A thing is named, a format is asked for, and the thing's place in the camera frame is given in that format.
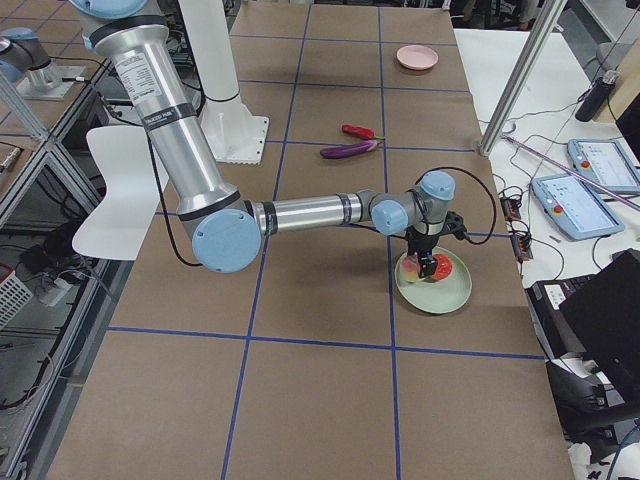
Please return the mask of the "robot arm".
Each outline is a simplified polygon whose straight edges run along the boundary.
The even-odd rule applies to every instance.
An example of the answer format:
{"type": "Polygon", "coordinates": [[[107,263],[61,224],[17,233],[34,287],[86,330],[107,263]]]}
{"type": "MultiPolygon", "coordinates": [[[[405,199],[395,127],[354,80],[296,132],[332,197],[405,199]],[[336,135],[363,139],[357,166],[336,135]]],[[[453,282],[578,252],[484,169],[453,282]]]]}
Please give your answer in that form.
{"type": "Polygon", "coordinates": [[[1,73],[9,82],[15,83],[50,63],[50,56],[33,30],[13,27],[1,32],[1,73]]]}
{"type": "Polygon", "coordinates": [[[449,208],[455,182],[446,172],[428,173],[399,195],[362,190],[273,202],[246,200],[223,178],[220,162],[260,161],[268,119],[251,114],[241,100],[222,4],[184,1],[180,8],[203,82],[202,109],[186,96],[156,2],[75,3],[88,47],[113,63],[140,119],[138,126],[88,133],[107,193],[77,230],[75,251],[135,259],[163,188],[171,183],[193,253],[209,270],[246,268],[270,235],[367,223],[385,236],[402,234],[419,277],[431,277],[438,240],[462,229],[449,208]]]}

